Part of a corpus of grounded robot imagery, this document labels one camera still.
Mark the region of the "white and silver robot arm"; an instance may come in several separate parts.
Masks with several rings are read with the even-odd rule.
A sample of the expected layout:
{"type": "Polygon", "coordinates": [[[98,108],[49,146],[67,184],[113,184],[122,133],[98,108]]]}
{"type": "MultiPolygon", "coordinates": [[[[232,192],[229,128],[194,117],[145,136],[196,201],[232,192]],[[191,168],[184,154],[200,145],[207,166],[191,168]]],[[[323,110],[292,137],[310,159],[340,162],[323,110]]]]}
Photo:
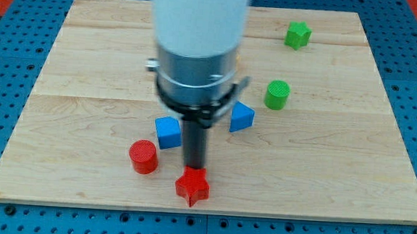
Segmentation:
{"type": "Polygon", "coordinates": [[[179,104],[225,96],[236,73],[250,0],[151,0],[158,87],[179,104]]]}

